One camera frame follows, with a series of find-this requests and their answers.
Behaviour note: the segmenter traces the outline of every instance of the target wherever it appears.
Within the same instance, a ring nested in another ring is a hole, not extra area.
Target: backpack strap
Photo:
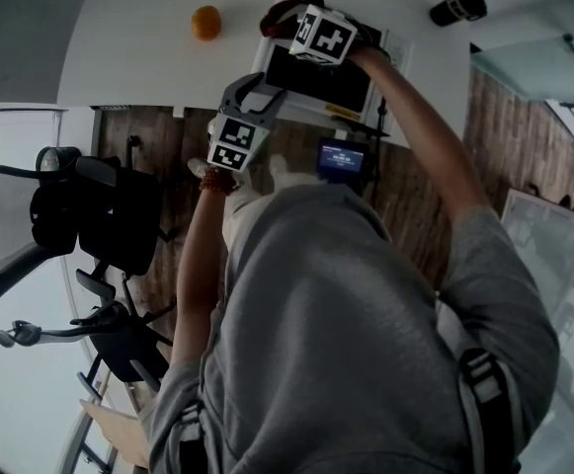
[[[481,348],[453,310],[437,303],[437,330],[460,369],[460,400],[475,474],[504,474],[523,443],[521,405],[508,366]]]

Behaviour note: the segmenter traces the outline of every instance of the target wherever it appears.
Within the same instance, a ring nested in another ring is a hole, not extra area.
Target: orange
[[[207,5],[192,15],[192,32],[199,40],[214,40],[220,34],[221,23],[218,9]]]

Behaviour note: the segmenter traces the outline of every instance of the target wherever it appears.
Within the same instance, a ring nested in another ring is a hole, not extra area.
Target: screen display
[[[323,145],[319,157],[319,166],[346,172],[360,172],[364,162],[364,153]]]
[[[366,29],[372,41],[380,43],[382,32],[368,26]],[[297,59],[279,45],[274,48],[265,82],[355,113],[364,109],[368,98],[369,77],[354,63],[344,61],[338,67],[317,65]]]

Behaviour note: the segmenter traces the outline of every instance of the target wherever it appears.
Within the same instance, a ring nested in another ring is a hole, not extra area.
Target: glass panel
[[[519,459],[523,474],[574,473],[574,412],[558,393]]]
[[[540,198],[511,191],[503,224],[533,274],[557,332],[561,348],[557,391],[574,413],[574,212]],[[558,440],[552,434],[542,436],[550,442]],[[565,439],[561,454],[574,454],[574,451],[568,451],[574,449],[573,439],[574,434]]]

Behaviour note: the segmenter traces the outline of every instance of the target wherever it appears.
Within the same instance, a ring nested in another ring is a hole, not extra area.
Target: white table
[[[62,72],[62,106],[162,105],[216,109],[224,88],[250,72],[259,22],[275,0],[86,0]],[[408,79],[462,135],[469,79],[468,23],[441,29],[439,0],[326,0],[413,42]],[[191,16],[214,5],[218,40],[192,36]],[[292,119],[287,112],[281,117]],[[396,130],[391,141],[404,143]]]

